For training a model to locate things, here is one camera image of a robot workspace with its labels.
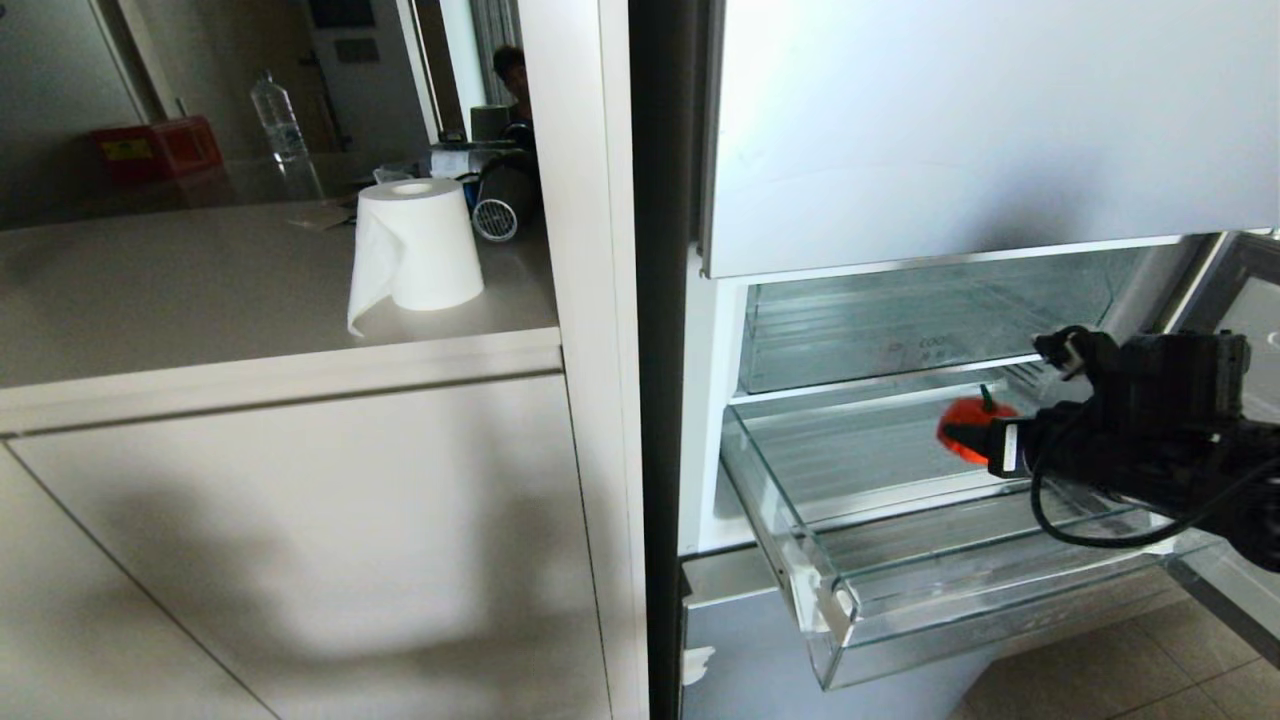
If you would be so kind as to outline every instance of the cable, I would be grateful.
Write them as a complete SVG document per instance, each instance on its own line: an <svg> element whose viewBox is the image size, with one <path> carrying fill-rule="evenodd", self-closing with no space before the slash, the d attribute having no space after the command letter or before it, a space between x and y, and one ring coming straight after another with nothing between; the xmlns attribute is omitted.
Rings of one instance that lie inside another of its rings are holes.
<svg viewBox="0 0 1280 720"><path fill-rule="evenodd" d="M1248 473L1233 480L1231 484L1222 488L1222 491L1220 491L1217 495L1208 498L1208 501L1201 505L1199 510L1196 510L1149 533L1143 533L1139 536L1130 536L1124 538L1094 538L1085 536L1073 536L1055 527L1053 523L1051 523L1050 519L1044 515L1044 506L1041 503L1041 491L1044 483L1043 465L1044 465L1044 459L1050 456L1051 451L1056 450L1056 446L1068 434L1071 427L1075 425L1075 423L1084 416L1085 411L1088 410L1089 402L1085 402L1084 406L1080 407L1079 413L1073 415L1071 419L1068 420L1062 425L1062 428L1056 434L1053 434L1053 437L1050 438L1048 442L1044 443L1044 450L1041 451L1041 456L1036 461L1036 466L1032 469L1032 486L1030 486L1032 515L1036 516L1036 523L1041 527L1041 529L1055 539L1070 544L1079 544L1084 547L1101 547L1107 550L1130 550L1135 547L1152 544L1164 539L1169 539L1181 533L1183 530L1192 528L1196 523L1199 523L1204 518L1212 515L1215 511L1217 511L1219 507L1226 503L1226 501L1231 500L1231 497L1234 497L1236 492L1239 492L1247 484L1261 478L1265 473L1270 471L1272 468L1280 468L1280 457L1272 457L1270 460L1265 460L1258 465L1256 465Z"/></svg>

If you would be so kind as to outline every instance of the paper towel roll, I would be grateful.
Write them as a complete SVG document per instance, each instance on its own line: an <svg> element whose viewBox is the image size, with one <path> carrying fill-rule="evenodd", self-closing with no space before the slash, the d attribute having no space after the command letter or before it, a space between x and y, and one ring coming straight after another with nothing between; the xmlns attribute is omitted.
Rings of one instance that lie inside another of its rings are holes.
<svg viewBox="0 0 1280 720"><path fill-rule="evenodd" d="M352 334L362 334L356 319L388 295L407 310L440 310L484 290L461 183L431 178L366 187L356 213Z"/></svg>

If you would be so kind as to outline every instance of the refrigerator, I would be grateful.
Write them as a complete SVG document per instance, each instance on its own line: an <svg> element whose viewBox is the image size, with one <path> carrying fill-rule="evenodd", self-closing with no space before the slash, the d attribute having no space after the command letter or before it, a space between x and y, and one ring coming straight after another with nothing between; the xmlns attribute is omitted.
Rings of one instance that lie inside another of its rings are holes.
<svg viewBox="0 0 1280 720"><path fill-rule="evenodd" d="M1280 647L1280 582L1220 538L1060 543L1025 479L934 434L983 386L1019 414L1088 397L1032 350L1070 324L1244 333L1245 414L1280 421L1277 4L644 5L654 697L941 719L993 660L1184 592ZM1046 503L1084 534L1156 521Z"/></svg>

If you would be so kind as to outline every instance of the man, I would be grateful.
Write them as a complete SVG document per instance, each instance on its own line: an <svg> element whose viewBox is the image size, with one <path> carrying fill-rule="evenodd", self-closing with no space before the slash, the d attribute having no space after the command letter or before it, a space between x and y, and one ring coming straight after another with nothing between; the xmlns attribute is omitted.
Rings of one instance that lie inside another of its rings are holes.
<svg viewBox="0 0 1280 720"><path fill-rule="evenodd" d="M529 101L529 76L525 72L525 51L520 47L503 45L493 53L493 72L507 86L507 91L516 96L516 104L509 108L511 123L507 126L504 136L512 136L513 126L525 126L522 133L532 140L534 106Z"/></svg>

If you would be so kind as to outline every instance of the floor tile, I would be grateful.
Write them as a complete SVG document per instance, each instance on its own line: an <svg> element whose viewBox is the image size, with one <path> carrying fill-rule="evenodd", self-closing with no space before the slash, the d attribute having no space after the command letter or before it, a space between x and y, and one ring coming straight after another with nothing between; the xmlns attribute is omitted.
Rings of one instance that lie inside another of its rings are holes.
<svg viewBox="0 0 1280 720"><path fill-rule="evenodd" d="M972 707L969 707L968 702L960 701L960 707L955 708L955 711L951 712L951 716L947 717L947 720L979 720L979 717L978 714L974 712Z"/></svg>
<svg viewBox="0 0 1280 720"><path fill-rule="evenodd" d="M1126 712L1116 720L1229 720L1199 688L1185 691Z"/></svg>
<svg viewBox="0 0 1280 720"><path fill-rule="evenodd" d="M1193 684L1126 621L1000 660L965 701L982 720L1102 720Z"/></svg>
<svg viewBox="0 0 1280 720"><path fill-rule="evenodd" d="M1201 685L1231 720L1280 717L1280 670L1254 660Z"/></svg>
<svg viewBox="0 0 1280 720"><path fill-rule="evenodd" d="M1249 643L1194 600L1162 607L1137 623L1197 683L1258 659Z"/></svg>

